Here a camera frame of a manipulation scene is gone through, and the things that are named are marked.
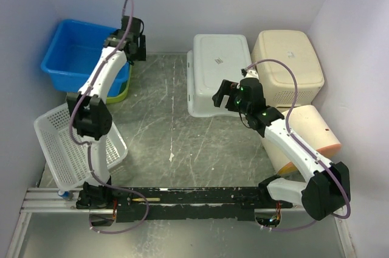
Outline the white plastic tub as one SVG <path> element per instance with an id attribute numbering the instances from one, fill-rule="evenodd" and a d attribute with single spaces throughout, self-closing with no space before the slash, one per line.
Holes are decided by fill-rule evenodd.
<path id="1" fill-rule="evenodd" d="M 187 106 L 193 117 L 238 117 L 213 105 L 223 80 L 239 82 L 241 70 L 252 63 L 247 39 L 234 34 L 197 34 L 187 52 Z"/>

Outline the green plastic tub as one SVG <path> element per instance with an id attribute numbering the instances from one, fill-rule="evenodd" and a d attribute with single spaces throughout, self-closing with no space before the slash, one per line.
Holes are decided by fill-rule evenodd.
<path id="1" fill-rule="evenodd" d="M 109 90 L 106 99 L 107 104 L 119 103 L 125 100 L 129 90 L 131 71 L 132 66 L 129 63 L 126 63 L 124 67 L 121 68 L 118 75 L 114 79 L 112 88 Z"/>

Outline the blue plastic tub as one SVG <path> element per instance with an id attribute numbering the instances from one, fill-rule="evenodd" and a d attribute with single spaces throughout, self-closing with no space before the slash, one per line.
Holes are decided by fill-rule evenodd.
<path id="1" fill-rule="evenodd" d="M 72 19 L 59 23 L 41 69 L 57 91 L 77 92 L 87 81 L 102 53 L 104 40 L 115 28 Z"/>

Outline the beige perforated basket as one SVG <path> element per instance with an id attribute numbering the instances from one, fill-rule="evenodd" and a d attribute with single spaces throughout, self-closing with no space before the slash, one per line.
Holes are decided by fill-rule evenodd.
<path id="1" fill-rule="evenodd" d="M 263 86 L 266 103 L 284 112 L 310 105 L 325 83 L 315 50 L 308 36 L 297 30 L 264 30 L 253 47 L 253 62 Z"/>

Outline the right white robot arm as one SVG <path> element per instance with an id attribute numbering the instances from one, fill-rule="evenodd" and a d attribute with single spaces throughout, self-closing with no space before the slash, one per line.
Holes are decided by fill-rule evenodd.
<path id="1" fill-rule="evenodd" d="M 314 150 L 296 132 L 292 131 L 286 117 L 276 108 L 266 104 L 263 87 L 255 77 L 245 77 L 240 82 L 223 80 L 212 101 L 236 112 L 247 121 L 247 127 L 256 131 L 278 147 L 303 176 L 302 182 L 276 176 L 263 181 L 264 189 L 258 192 L 259 204 L 270 208 L 275 203 L 287 201 L 302 206 L 310 217 L 320 221 L 346 208 L 343 219 L 351 214 L 349 169 L 342 162 L 334 164 Z"/>

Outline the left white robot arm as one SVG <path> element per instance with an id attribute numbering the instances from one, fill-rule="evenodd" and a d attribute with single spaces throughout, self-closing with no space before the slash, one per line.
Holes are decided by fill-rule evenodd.
<path id="1" fill-rule="evenodd" d="M 106 101 L 115 78 L 124 65 L 146 59 L 144 23 L 122 15 L 121 26 L 107 34 L 95 67 L 77 92 L 67 94 L 69 138 L 81 155 L 72 158 L 73 169 L 81 169 L 76 187 L 82 186 L 81 200 L 98 208 L 112 205 L 114 187 L 106 161 L 106 141 L 113 129 Z"/>

